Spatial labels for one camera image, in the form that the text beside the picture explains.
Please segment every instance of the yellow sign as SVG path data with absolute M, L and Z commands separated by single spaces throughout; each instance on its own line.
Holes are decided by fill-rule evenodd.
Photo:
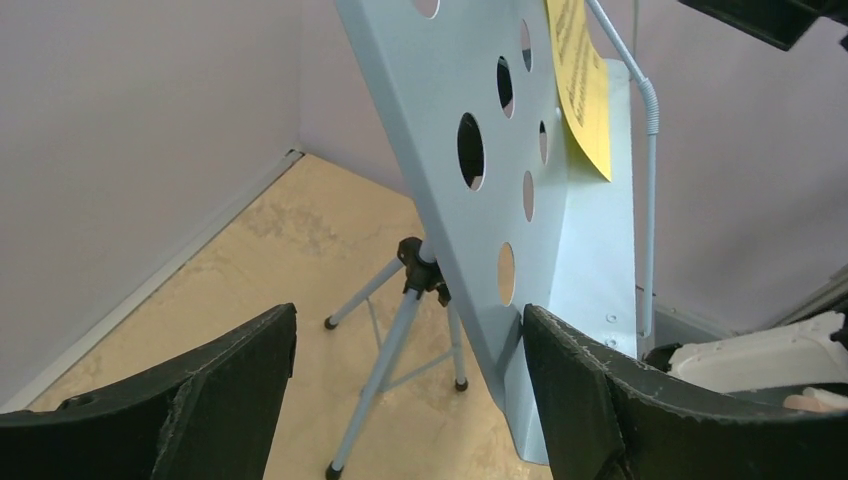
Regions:
M 595 51 L 583 0 L 546 0 L 559 101 L 583 153 L 612 181 L 607 65 Z

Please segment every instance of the circular hole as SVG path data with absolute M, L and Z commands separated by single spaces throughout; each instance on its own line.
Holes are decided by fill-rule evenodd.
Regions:
M 465 113 L 459 121 L 456 134 L 456 151 L 459 157 L 459 169 L 465 184 L 471 190 L 477 191 L 483 184 L 485 158 L 483 154 L 483 137 L 477 119 L 470 113 Z
M 530 172 L 524 172 L 524 216 L 527 221 L 533 220 L 533 176 Z
M 545 131 L 545 122 L 539 122 L 539 151 L 542 153 L 542 164 L 548 163 L 548 132 Z
M 529 72 L 533 67 L 533 52 L 530 50 L 530 30 L 527 29 L 527 21 L 521 21 L 521 55 L 524 57 L 524 67 Z
M 427 18 L 433 18 L 439 12 L 439 0 L 412 0 L 416 10 Z
M 498 255 L 498 292 L 501 295 L 501 303 L 512 303 L 512 294 L 515 293 L 515 257 L 509 243 L 501 246 Z
M 498 58 L 498 96 L 501 108 L 506 118 L 512 118 L 515 109 L 515 99 L 512 96 L 512 74 L 509 73 L 509 63 L 504 57 Z

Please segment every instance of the flexible gooseneck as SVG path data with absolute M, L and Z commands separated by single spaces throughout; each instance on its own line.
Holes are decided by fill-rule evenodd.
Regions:
M 645 218 L 645 265 L 642 277 L 642 325 L 639 328 L 639 334 L 642 337 L 651 335 L 654 324 L 654 231 L 656 225 L 656 190 L 657 190 L 657 134 L 660 130 L 660 107 L 657 101 L 657 93 L 654 86 L 642 69 L 636 64 L 636 59 L 627 49 L 624 40 L 615 30 L 612 22 L 607 16 L 604 9 L 598 0 L 586 0 L 589 9 L 598 19 L 598 22 L 612 41 L 621 59 L 630 70 L 633 80 L 639 87 L 639 93 L 642 95 L 642 101 L 645 103 L 646 130 L 648 134 L 648 180 L 647 180 L 647 199 L 646 199 L 646 218 Z

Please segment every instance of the beige tile floor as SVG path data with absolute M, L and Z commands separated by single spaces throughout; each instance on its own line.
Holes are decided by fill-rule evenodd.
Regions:
M 289 382 L 265 478 L 322 479 L 376 358 L 368 313 L 335 331 L 323 319 L 392 255 L 422 235 L 412 202 L 315 157 L 305 157 L 189 261 L 31 408 L 101 387 L 201 345 L 272 305 L 298 309 Z M 374 297 L 383 331 L 402 277 Z M 427 298 L 398 373 L 450 345 L 445 312 Z M 348 461 L 345 480 L 543 480 L 521 462 L 466 343 L 470 388 L 439 367 L 379 397 Z

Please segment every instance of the black device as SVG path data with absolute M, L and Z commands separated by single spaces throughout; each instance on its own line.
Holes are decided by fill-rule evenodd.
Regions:
M 848 26 L 848 0 L 678 0 L 781 50 L 820 17 Z M 842 39 L 848 50 L 848 36 Z
M 261 480 L 296 339 L 280 305 L 56 411 L 0 415 L 0 478 Z
M 683 382 L 524 308 L 554 480 L 845 478 L 848 412 L 789 410 Z

